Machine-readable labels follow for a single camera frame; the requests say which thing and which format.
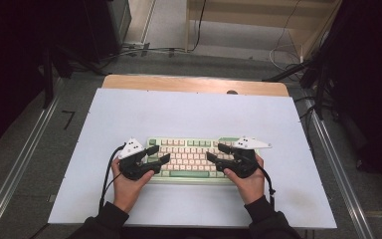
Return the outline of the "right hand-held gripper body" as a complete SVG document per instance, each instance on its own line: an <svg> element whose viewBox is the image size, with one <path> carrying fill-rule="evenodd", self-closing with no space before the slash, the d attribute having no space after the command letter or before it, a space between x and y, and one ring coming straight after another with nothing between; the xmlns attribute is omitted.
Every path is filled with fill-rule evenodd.
<svg viewBox="0 0 382 239"><path fill-rule="evenodd" d="M256 160L256 149L272 147L270 143L247 136L242 136L230 146L234 151L226 154L232 155L233 158L225 161L224 168L231 169L240 178L249 177L259 168Z"/></svg>

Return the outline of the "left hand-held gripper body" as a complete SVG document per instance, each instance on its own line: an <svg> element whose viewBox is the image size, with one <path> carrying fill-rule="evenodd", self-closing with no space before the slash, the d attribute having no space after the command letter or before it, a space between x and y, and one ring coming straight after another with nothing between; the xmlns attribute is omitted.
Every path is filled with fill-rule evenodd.
<svg viewBox="0 0 382 239"><path fill-rule="evenodd" d="M152 170L155 174L160 172L159 159L155 162L145 163L143 159L148 156L147 148L142 146L135 138L131 138L118 155L119 170L130 180L138 180L146 172Z"/></svg>

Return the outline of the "green and cream keyboard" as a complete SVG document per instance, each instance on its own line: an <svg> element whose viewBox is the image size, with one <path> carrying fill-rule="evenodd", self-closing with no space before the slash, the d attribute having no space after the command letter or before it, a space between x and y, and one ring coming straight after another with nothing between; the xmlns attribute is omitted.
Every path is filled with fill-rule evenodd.
<svg viewBox="0 0 382 239"><path fill-rule="evenodd" d="M148 156L146 162L155 162L160 156L170 154L170 161L161 166L160 172L152 179L152 183L168 184L201 184L231 185L232 182L218 170L216 165L206 157L209 151L218 158L228 160L233 156L218 149L218 144L231 145L240 137L182 138L182 137L150 137L147 146L159 146L159 151Z"/></svg>

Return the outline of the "person's right hand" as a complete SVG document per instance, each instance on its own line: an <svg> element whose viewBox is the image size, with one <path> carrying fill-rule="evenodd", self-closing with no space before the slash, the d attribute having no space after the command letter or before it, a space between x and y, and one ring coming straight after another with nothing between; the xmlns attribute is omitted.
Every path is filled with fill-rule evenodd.
<svg viewBox="0 0 382 239"><path fill-rule="evenodd" d="M247 178L240 178L229 168L226 168L224 173L237 186L241 198L246 205L255 202L265 195L265 176L259 168Z"/></svg>

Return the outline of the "person's left hand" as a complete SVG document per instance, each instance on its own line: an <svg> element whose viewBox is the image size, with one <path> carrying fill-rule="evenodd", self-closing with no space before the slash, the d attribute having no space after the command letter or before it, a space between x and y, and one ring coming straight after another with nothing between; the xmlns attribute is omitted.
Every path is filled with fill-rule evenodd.
<svg viewBox="0 0 382 239"><path fill-rule="evenodd" d="M113 174L113 204L125 213L129 213L138 199L141 189L152 178L152 170L146 172L138 180L126 178L119 170L119 160L115 159L111 163Z"/></svg>

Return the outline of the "black metal stand leg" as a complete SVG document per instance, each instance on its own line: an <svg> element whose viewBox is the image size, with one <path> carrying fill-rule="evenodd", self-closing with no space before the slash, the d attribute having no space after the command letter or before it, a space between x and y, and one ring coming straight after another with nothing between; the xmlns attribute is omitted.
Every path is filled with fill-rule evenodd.
<svg viewBox="0 0 382 239"><path fill-rule="evenodd" d="M268 78L268 79L264 79L264 80L262 80L262 82L277 83L277 82L289 77L290 75L295 74L295 73L309 67L312 64L312 62L313 62L313 60L306 60L303 63L296 64L295 66L285 70L282 73L279 73L276 76L273 76L273 77Z"/></svg>

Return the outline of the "black upright stand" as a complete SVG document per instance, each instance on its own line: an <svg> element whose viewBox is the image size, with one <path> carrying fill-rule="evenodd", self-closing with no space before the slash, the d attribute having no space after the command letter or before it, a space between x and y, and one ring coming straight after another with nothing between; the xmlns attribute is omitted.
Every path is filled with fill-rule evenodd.
<svg viewBox="0 0 382 239"><path fill-rule="evenodd" d="M49 47L45 47L43 51L43 71L44 71L44 109L47 109L54 97L54 80L52 71L52 57Z"/></svg>

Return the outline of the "black cabinet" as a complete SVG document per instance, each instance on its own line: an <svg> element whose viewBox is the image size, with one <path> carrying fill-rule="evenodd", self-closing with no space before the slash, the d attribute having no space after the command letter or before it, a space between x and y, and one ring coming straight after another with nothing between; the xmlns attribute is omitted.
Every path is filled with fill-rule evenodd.
<svg viewBox="0 0 382 239"><path fill-rule="evenodd" d="M95 62L117 55L132 17L128 0L83 0Z"/></svg>

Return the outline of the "light wooden shelf unit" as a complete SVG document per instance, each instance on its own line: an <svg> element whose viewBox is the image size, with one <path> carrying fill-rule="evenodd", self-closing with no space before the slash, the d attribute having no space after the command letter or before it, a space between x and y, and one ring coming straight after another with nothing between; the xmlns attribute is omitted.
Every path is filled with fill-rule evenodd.
<svg viewBox="0 0 382 239"><path fill-rule="evenodd" d="M343 0L186 0L185 49L190 21L283 28L301 59L309 59L330 29Z"/></svg>

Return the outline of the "black curtain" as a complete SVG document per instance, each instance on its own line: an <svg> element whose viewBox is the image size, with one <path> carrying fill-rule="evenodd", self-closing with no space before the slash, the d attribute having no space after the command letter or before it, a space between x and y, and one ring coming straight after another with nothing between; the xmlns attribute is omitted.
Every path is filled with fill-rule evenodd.
<svg viewBox="0 0 382 239"><path fill-rule="evenodd" d="M331 95L361 160L382 174L382 0L342 0L328 40Z"/></svg>
<svg viewBox="0 0 382 239"><path fill-rule="evenodd" d="M27 104L44 89L43 51L62 77L73 70L57 48L79 0L0 0L0 138Z"/></svg>

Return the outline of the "aluminium floor rail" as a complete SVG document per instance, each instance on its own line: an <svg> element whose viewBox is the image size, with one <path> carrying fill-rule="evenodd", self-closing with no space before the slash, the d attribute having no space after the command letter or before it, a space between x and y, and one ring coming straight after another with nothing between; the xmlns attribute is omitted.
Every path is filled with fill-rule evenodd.
<svg viewBox="0 0 382 239"><path fill-rule="evenodd" d="M59 102L59 97L54 97L49 106L42 110L39 118L37 119L32 131L30 132L26 142L23 145L21 152L19 153L17 159L14 162L13 167L7 174L3 185L0 187L0 219L4 214L12 195L17 188L30 160L33 152L40 141L43 132L51 119L55 108Z"/></svg>
<svg viewBox="0 0 382 239"><path fill-rule="evenodd" d="M313 125L325 155L333 172L336 183L345 202L347 211L354 225L354 229L359 239L375 239L372 229L367 221L364 210L356 196L356 193L350 183L350 180L345 172L345 169L340 162L340 157L334 147L334 144L326 129L325 123L317 114L313 114Z"/></svg>

